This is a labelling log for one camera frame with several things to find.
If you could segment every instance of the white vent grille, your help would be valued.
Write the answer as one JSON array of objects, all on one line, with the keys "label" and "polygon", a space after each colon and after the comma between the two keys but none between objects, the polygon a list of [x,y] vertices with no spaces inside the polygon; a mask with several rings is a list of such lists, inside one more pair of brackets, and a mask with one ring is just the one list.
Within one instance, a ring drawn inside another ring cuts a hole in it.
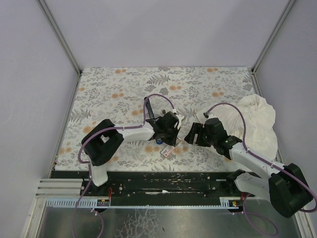
[{"label": "white vent grille", "polygon": [[[47,207],[75,207],[78,199],[70,198],[49,198],[46,201]],[[82,198],[78,204],[78,208],[105,208],[108,205],[98,202],[97,199]]]}]

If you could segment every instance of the floral pattern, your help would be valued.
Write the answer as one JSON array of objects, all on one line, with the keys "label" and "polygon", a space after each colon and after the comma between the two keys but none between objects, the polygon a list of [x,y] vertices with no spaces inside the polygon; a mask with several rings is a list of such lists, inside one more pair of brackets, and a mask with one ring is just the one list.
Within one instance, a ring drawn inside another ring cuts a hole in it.
[{"label": "floral pattern", "polygon": [[[82,138],[99,122],[141,124],[144,97],[167,96],[185,119],[179,137],[189,132],[196,111],[215,102],[233,102],[254,94],[246,67],[85,68],[55,170],[87,170],[77,153]],[[171,110],[161,97],[150,99],[155,117]],[[216,152],[182,141],[167,158],[166,145],[152,141],[123,143],[107,163],[109,171],[219,171],[245,169]]]}]

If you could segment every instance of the metal floor panel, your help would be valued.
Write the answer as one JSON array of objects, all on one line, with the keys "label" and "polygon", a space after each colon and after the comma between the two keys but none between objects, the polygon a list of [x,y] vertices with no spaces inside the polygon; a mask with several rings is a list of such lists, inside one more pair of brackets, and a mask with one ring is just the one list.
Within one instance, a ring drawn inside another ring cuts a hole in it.
[{"label": "metal floor panel", "polygon": [[[247,210],[272,219],[279,228],[279,238],[300,238],[294,218],[280,216],[264,201],[250,199]],[[38,238],[71,238],[72,208],[47,207]],[[265,238],[255,231],[244,215],[227,210],[187,209],[108,209],[102,213],[105,230],[102,238]],[[271,224],[250,216],[257,227],[274,233]],[[78,209],[75,217],[77,238],[95,238],[101,229],[99,217],[89,209]]]}]

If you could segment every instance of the black bracket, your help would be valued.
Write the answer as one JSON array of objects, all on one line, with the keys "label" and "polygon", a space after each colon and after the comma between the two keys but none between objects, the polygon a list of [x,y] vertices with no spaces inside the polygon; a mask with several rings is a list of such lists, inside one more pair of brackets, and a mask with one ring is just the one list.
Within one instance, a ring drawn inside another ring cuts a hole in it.
[{"label": "black bracket", "polygon": [[[84,144],[84,142],[96,132],[109,127],[114,127],[114,124],[109,119],[103,120],[83,138],[81,144]],[[101,136],[108,137],[109,139],[104,142]],[[122,142],[122,134],[120,134],[117,130],[109,130],[93,138],[85,146],[84,152],[91,159],[93,166],[100,166],[112,158]]]}]

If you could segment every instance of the red wire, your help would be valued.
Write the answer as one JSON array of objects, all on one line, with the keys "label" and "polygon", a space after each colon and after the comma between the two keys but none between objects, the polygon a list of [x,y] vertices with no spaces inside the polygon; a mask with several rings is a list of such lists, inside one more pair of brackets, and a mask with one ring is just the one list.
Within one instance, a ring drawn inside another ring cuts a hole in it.
[{"label": "red wire", "polygon": [[110,199],[111,199],[111,194],[112,194],[112,188],[108,188],[108,191],[109,191],[109,202],[110,202]]}]

